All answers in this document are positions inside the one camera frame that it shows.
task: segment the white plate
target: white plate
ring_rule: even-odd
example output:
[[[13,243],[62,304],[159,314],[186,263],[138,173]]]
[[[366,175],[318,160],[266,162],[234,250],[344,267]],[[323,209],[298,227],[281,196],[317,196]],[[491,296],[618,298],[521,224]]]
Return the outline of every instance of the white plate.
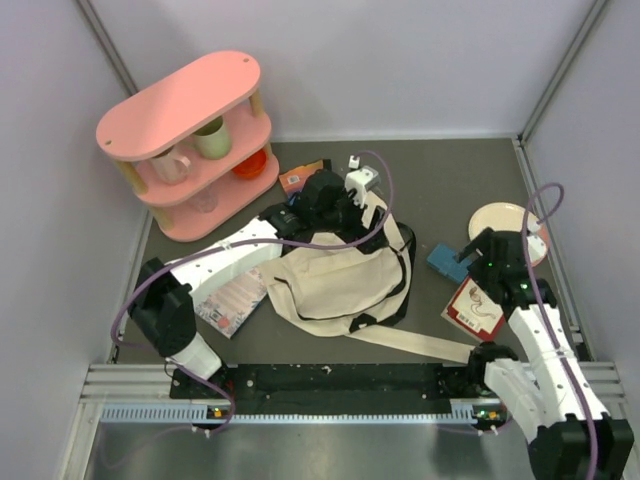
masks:
[[[469,238],[473,240],[482,230],[487,227],[493,228],[495,231],[511,231],[519,232],[522,229],[522,217],[524,216],[524,208],[513,203],[497,202],[490,203],[478,209],[469,221]],[[529,215],[529,230],[535,230],[538,217],[533,213]],[[546,229],[544,226],[537,234],[529,236],[529,256],[534,265],[540,263],[547,255],[549,247],[545,240]]]

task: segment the blue toy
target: blue toy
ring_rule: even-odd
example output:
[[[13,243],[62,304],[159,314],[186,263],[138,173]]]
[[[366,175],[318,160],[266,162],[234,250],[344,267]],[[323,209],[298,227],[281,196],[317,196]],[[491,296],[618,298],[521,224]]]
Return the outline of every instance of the blue toy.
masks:
[[[465,258],[462,262],[458,263],[454,259],[455,255],[455,251],[439,243],[427,257],[427,264],[460,285],[469,274],[467,267],[471,265],[471,260]]]

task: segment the card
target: card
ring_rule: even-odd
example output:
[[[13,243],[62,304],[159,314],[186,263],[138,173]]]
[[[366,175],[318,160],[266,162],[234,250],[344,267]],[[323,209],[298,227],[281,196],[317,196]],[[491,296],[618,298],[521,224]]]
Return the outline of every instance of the card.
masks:
[[[258,269],[238,275],[213,292],[195,312],[225,337],[238,331],[267,294]]]
[[[493,341],[506,322],[502,308],[467,278],[442,312],[442,317],[479,341]]]

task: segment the pink shelf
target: pink shelf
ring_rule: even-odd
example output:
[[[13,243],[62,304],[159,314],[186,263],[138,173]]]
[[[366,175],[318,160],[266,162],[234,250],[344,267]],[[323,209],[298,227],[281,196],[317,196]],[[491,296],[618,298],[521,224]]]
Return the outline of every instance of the pink shelf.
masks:
[[[138,195],[148,205],[170,207],[184,202],[204,187],[220,178],[233,167],[254,154],[269,141],[271,121],[266,114],[254,117],[249,105],[238,105],[223,115],[229,134],[231,135],[231,151],[219,160],[207,160],[187,145],[180,145],[180,150],[189,157],[192,170],[184,182],[167,185],[158,178],[149,162],[140,162],[136,169],[149,187],[149,190]]]
[[[246,53],[210,53],[109,110],[96,140],[116,160],[151,158],[247,99],[259,82],[260,66]]]
[[[278,179],[279,165],[275,156],[269,157],[267,166],[253,180],[238,178],[233,172],[217,182],[218,206],[211,213],[200,213],[188,203],[167,208],[173,228],[163,230],[178,242],[192,242],[212,232],[216,227],[241,210],[245,205],[265,193]]]

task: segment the orange cup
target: orange cup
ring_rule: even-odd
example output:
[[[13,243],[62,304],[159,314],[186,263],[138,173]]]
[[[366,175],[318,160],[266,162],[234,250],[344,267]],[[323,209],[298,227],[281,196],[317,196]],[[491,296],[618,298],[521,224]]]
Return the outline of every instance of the orange cup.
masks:
[[[233,167],[231,171],[238,177],[245,180],[251,180],[252,178],[260,175],[267,166],[267,153],[262,150],[258,150],[256,153],[247,158],[240,165]]]

